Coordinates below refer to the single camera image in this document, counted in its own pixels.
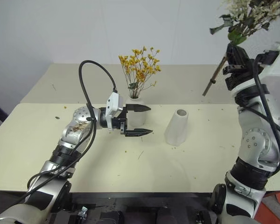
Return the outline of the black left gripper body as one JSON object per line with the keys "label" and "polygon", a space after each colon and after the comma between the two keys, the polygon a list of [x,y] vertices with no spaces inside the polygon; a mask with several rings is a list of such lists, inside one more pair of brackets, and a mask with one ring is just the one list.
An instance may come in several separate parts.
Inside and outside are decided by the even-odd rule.
{"label": "black left gripper body", "polygon": [[112,121],[112,128],[119,129],[120,134],[127,136],[127,109],[124,106],[122,112],[117,116],[111,119]]}

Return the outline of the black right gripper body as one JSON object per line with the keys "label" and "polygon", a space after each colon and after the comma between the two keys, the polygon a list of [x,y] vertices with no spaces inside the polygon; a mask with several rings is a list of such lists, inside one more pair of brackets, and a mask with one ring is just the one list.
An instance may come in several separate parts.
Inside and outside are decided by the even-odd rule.
{"label": "black right gripper body", "polygon": [[253,60],[248,60],[245,63],[228,61],[223,68],[223,75],[226,76],[225,83],[229,91],[253,78],[253,62]]}

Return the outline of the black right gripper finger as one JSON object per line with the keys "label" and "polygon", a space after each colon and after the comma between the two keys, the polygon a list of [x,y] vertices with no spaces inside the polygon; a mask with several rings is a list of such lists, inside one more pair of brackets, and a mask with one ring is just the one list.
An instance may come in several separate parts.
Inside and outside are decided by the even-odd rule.
{"label": "black right gripper finger", "polygon": [[231,42],[227,45],[226,58],[229,65],[238,65],[237,46]]}
{"label": "black right gripper finger", "polygon": [[237,65],[247,66],[247,62],[250,60],[247,52],[244,48],[237,46]]}

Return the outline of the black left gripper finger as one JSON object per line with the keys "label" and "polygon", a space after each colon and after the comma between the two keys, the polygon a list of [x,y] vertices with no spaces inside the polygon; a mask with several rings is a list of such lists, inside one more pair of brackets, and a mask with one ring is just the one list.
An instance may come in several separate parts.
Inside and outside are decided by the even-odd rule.
{"label": "black left gripper finger", "polygon": [[146,105],[127,104],[127,111],[146,112],[146,111],[150,111],[150,110],[151,110],[151,108]]}
{"label": "black left gripper finger", "polygon": [[141,137],[147,134],[152,133],[152,130],[144,128],[135,128],[133,130],[125,130],[126,137]]}

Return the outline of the white dried flower bouquet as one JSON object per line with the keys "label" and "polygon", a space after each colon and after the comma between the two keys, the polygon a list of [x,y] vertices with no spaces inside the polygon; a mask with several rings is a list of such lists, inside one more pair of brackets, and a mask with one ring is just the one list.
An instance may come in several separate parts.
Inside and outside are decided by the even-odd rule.
{"label": "white dried flower bouquet", "polygon": [[[268,31],[272,22],[280,18],[280,0],[224,0],[224,4],[227,6],[228,13],[220,16],[223,23],[209,28],[209,32],[214,35],[227,28],[229,43],[236,46],[260,30]],[[206,96],[211,86],[216,83],[219,72],[223,72],[227,63],[225,52],[207,84],[203,96]]]}

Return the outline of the yellow dried flower bouquet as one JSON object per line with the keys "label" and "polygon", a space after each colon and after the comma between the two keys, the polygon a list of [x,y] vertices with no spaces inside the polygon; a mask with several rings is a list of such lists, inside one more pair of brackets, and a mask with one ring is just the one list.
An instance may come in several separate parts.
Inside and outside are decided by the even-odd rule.
{"label": "yellow dried flower bouquet", "polygon": [[132,49],[129,56],[118,56],[130,98],[139,98],[141,92],[156,86],[157,82],[151,82],[150,79],[161,72],[159,53],[159,49],[148,49],[144,46],[141,49]]}

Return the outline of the round white vase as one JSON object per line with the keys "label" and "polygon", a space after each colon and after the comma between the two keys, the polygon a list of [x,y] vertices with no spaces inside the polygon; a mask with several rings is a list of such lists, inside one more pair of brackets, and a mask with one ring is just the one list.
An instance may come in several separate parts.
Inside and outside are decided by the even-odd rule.
{"label": "round white vase", "polygon": [[[126,104],[139,104],[145,105],[144,101],[141,98],[128,98],[126,100]],[[130,128],[140,128],[145,124],[147,114],[146,112],[127,112],[127,124]]]}

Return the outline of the tall conical white vase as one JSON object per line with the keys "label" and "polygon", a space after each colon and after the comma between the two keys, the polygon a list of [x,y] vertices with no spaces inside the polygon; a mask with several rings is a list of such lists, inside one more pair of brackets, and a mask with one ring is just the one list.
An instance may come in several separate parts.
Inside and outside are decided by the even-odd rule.
{"label": "tall conical white vase", "polygon": [[165,130],[166,143],[172,146],[181,145],[187,138],[188,112],[184,109],[176,109]]}

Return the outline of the silver metal clamp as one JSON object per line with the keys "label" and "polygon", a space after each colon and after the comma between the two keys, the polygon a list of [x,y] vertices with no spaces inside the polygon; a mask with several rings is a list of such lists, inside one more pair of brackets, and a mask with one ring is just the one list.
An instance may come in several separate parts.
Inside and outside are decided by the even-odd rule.
{"label": "silver metal clamp", "polygon": [[77,216],[79,216],[80,220],[86,220],[87,219],[87,212],[88,212],[88,208],[83,206],[80,209],[80,211],[78,212]]}

